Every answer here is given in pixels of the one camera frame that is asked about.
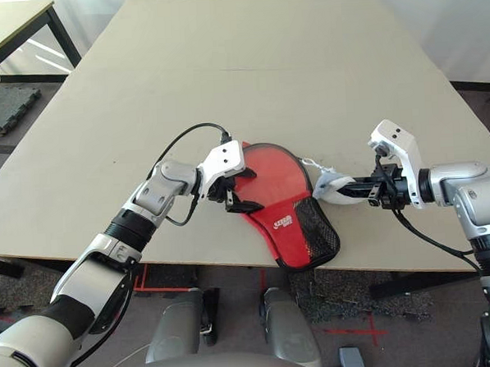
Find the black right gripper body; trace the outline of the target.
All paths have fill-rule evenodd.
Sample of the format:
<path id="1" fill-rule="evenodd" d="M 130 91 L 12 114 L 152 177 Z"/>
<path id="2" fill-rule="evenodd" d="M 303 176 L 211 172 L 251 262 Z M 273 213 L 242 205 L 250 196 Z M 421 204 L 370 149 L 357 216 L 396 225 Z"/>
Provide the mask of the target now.
<path id="1" fill-rule="evenodd" d="M 377 166 L 369 178 L 369 205 L 382 209 L 404 209 L 411 204 L 407 179 L 395 163 Z"/>

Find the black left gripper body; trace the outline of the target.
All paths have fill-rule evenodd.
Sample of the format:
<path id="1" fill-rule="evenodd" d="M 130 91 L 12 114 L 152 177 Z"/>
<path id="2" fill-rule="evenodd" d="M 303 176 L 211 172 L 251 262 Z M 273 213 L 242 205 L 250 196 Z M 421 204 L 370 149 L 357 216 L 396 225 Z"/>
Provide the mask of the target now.
<path id="1" fill-rule="evenodd" d="M 212 202 L 224 203 L 227 212 L 239 211 L 240 200 L 236 196 L 234 177 L 219 177 L 210 186 L 206 199 Z"/>

